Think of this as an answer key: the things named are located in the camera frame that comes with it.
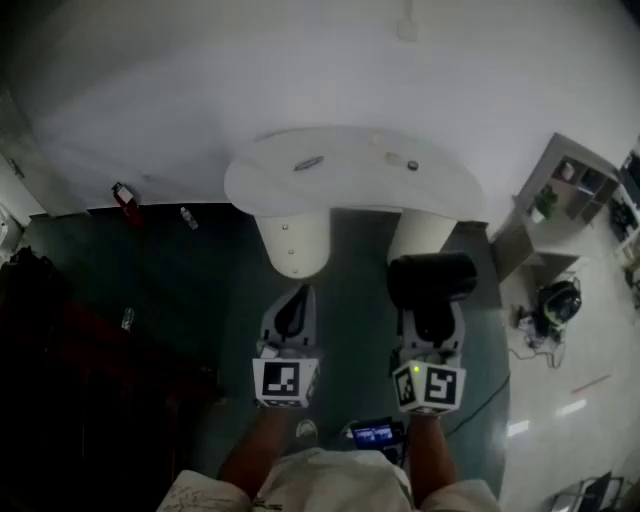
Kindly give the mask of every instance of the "gray floor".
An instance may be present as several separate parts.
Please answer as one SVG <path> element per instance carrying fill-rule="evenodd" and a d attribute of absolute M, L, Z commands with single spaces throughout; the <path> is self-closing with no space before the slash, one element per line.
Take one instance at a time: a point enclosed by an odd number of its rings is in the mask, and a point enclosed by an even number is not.
<path fill-rule="evenodd" d="M 177 207 L 146 209 L 147 225 L 130 228 L 118 210 L 92 217 L 38 218 L 26 241 L 67 276 L 72 296 L 119 323 L 136 311 L 134 332 L 201 364 L 220 369 L 228 397 L 200 418 L 193 469 L 215 475 L 255 414 L 250 360 L 264 310 L 294 283 L 267 259 L 253 219 L 230 205 L 189 207 L 190 231 Z M 309 281 L 317 296 L 317 339 L 325 358 L 309 415 L 331 439 L 352 419 L 399 417 L 387 379 L 396 343 L 396 312 L 386 292 L 385 256 L 398 216 L 336 211 L 332 254 Z M 447 250 L 468 252 L 478 287 L 464 302 L 467 327 L 462 408 L 444 419 L 450 432 L 487 400 L 508 375 L 506 337 L 489 245 L 483 231 L 459 227 Z M 506 386 L 450 437 L 462 478 L 483 478 L 498 494 L 505 464 Z"/>

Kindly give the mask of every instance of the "white cylindrical base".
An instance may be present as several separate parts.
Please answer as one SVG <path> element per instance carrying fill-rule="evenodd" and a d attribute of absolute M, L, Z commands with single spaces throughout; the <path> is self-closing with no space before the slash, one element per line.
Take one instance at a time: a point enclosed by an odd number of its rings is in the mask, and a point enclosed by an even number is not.
<path fill-rule="evenodd" d="M 456 223 L 433 213 L 405 209 L 393 235 L 387 263 L 405 254 L 440 252 Z"/>
<path fill-rule="evenodd" d="M 330 211 L 255 217 L 273 267 L 301 279 L 322 269 L 331 251 Z"/>

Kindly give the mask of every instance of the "shoe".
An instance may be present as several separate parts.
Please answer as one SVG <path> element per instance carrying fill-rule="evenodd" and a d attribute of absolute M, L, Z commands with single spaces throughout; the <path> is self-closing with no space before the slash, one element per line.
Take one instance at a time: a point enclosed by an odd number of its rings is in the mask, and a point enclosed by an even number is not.
<path fill-rule="evenodd" d="M 311 420 L 302 420 L 296 427 L 296 438 L 301 437 L 318 437 L 318 428 Z"/>

